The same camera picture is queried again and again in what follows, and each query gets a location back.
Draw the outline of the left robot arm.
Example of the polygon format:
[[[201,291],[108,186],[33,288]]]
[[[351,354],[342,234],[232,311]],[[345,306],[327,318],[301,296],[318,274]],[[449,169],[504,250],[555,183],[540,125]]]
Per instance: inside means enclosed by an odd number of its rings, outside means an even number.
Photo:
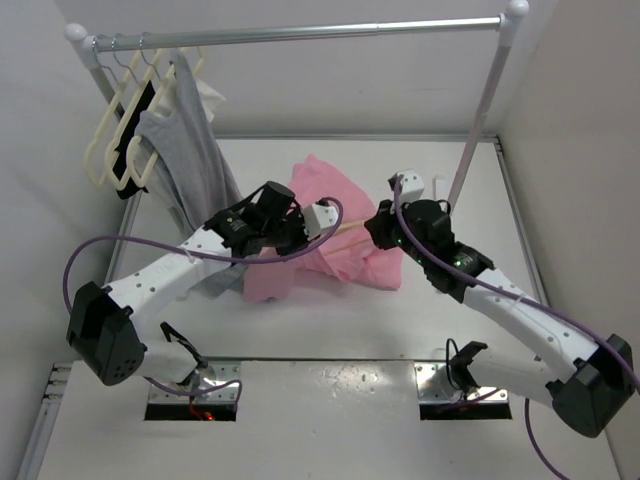
[[[186,384],[206,360],[172,327],[162,329],[161,340],[146,338],[151,320],[192,287],[265,247],[280,255],[306,248],[334,219],[332,207],[303,207],[287,187],[267,182],[206,220],[175,251],[103,287],[81,287],[67,341],[106,386],[134,375]]]

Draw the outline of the pink t shirt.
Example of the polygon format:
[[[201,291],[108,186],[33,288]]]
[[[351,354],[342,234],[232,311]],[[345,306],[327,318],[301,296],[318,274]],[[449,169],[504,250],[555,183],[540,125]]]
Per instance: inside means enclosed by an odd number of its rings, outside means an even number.
[[[294,165],[288,187],[303,206],[323,197],[338,199],[344,207],[344,226],[359,220],[365,222],[377,211],[364,190],[338,168],[314,155]],[[320,253],[320,247],[291,261],[249,266],[244,274],[243,298],[248,302],[282,300],[294,288],[299,271],[317,272],[341,282],[381,290],[397,290],[401,286],[403,253],[398,249],[379,250],[374,245],[375,250],[364,258],[329,259]]]

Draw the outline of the beige plastic hanger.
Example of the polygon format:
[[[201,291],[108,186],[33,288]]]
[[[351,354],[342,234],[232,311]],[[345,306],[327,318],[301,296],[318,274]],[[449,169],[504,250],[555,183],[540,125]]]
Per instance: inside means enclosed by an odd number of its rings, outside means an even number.
[[[364,227],[364,221],[347,223],[338,229],[326,243],[320,247],[320,253],[329,259],[338,257],[364,258],[375,250],[370,234]]]

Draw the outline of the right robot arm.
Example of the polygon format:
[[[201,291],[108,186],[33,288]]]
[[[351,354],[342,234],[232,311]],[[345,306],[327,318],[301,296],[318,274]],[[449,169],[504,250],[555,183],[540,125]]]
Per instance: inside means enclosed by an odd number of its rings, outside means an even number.
[[[632,349],[612,334],[596,339],[516,287],[493,262],[457,241],[440,204],[380,203],[365,223],[381,250],[401,249],[439,292],[484,315],[533,354],[517,360],[471,341],[446,362],[448,380],[469,393],[494,385],[551,408],[572,430],[595,438],[634,391]]]

